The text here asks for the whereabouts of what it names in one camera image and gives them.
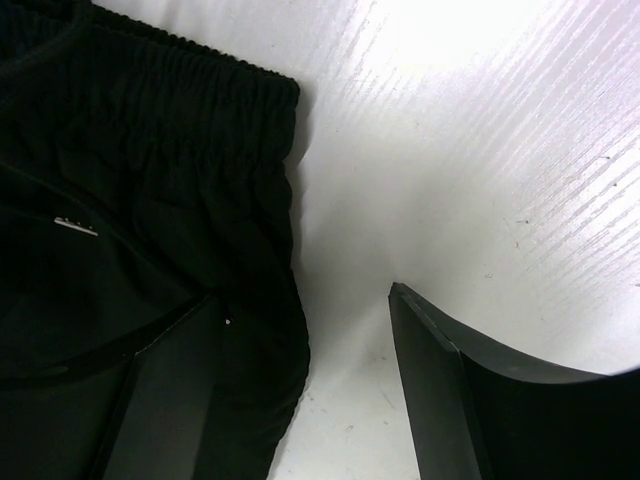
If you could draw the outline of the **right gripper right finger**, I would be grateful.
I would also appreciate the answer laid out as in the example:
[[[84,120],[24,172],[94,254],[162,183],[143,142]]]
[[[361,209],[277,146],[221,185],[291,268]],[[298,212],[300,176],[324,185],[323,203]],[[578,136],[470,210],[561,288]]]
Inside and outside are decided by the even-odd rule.
[[[548,362],[389,293],[394,346],[424,479],[635,479],[639,373]]]

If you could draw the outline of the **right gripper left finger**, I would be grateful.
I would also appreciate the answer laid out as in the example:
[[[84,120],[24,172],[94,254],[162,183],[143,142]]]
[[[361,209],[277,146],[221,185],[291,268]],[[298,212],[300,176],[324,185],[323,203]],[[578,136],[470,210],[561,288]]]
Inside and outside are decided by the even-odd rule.
[[[135,355],[91,479],[193,477],[224,325],[209,294]]]

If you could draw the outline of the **black trousers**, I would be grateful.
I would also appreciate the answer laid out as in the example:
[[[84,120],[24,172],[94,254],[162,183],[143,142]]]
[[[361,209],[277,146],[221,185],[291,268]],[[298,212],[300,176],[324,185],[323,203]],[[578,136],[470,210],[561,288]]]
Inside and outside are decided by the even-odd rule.
[[[190,479],[264,479],[310,349],[300,89],[89,1],[1,5],[1,475],[91,479],[135,355],[225,308]]]

